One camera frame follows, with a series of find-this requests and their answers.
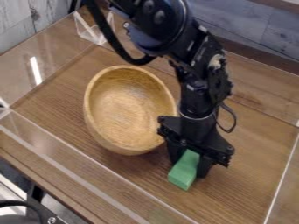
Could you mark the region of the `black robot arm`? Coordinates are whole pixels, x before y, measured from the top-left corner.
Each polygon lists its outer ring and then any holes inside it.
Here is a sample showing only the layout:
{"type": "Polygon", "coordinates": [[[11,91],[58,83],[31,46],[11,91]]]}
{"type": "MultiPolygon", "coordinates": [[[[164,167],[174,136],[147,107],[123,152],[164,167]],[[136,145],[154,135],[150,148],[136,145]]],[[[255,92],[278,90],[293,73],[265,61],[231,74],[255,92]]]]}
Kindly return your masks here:
{"type": "Polygon", "coordinates": [[[219,112],[234,83],[226,69],[223,46],[192,16],[187,0],[86,0],[91,16],[107,42],[123,60],[143,66],[167,58],[180,83],[179,115],[158,118],[158,134],[167,142],[168,155],[178,163],[187,151],[200,155],[196,176],[208,175],[214,165],[230,165],[234,146],[220,135],[219,112]],[[124,28],[135,47],[144,54],[134,58],[108,24],[100,3],[126,20],[124,28]]]}

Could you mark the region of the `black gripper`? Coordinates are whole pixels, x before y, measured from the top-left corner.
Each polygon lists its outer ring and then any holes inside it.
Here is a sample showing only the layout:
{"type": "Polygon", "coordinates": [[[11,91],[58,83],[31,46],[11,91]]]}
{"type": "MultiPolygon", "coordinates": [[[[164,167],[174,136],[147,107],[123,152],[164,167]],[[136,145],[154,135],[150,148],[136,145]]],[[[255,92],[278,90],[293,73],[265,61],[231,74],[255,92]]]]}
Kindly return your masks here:
{"type": "Polygon", "coordinates": [[[175,164],[183,153],[191,150],[199,154],[198,178],[204,179],[215,164],[230,166],[235,149],[220,135],[214,117],[200,120],[162,115],[158,118],[158,134],[167,142],[168,156],[175,164]]]}

